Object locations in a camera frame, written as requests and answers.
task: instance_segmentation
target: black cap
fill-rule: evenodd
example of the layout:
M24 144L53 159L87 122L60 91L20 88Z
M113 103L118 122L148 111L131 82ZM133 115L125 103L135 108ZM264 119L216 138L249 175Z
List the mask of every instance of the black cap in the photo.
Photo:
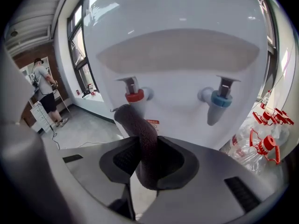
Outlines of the black cap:
M43 60L41 58L37 58L37 59L34 60L34 64L37 63L37 62L42 62L42 64L43 64Z

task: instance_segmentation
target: gray t-shirt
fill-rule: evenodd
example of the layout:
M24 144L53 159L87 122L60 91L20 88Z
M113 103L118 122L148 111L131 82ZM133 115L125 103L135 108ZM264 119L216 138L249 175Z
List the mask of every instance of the gray t-shirt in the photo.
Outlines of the gray t-shirt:
M45 79L46 75L48 74L46 68L38 65L34 68L33 73L36 77L36 81L38 82L39 87L37 99L41 100L46 95L53 93L50 82Z

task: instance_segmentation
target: gray floor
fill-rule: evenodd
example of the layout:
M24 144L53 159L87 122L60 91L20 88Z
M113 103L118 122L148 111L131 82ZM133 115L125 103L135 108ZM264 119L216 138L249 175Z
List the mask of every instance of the gray floor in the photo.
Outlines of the gray floor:
M117 126L94 115L91 115L78 107L70 108L71 115L64 112L62 117L68 117L69 121L63 127L57 127L54 131L57 136L54 140L60 148L76 148L96 145L93 143L108 143L123 139ZM42 138L52 138L53 132L43 133Z

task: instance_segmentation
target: black shorts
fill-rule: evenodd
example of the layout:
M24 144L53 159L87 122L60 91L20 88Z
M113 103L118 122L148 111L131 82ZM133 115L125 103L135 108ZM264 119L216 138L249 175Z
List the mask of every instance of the black shorts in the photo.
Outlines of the black shorts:
M43 108L47 113L49 113L50 111L55 111L57 109L53 93L46 95L40 100L40 102L42 103Z

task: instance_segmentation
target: brown wall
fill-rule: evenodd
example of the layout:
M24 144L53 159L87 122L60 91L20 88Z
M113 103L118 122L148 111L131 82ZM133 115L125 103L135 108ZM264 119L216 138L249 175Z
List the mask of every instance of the brown wall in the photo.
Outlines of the brown wall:
M52 76L53 76L54 80L57 80L57 82L58 82L59 93L63 99L66 99L66 98L68 98L68 95L65 90L64 84L62 83L60 74L58 72L53 42L49 42L47 44L43 44L43 45L34 47L32 49L26 50L20 54L17 54L16 56L14 56L13 59L14 59L14 62L17 64L17 66L21 69L24 66L27 66L27 65L33 63L33 61L36 58L44 58L46 56L48 57L48 60L49 60L49 65L50 65ZM36 120L32 116L30 109L31 109L31 105L28 102L23 111L22 119L24 119L29 126L32 126L36 122Z

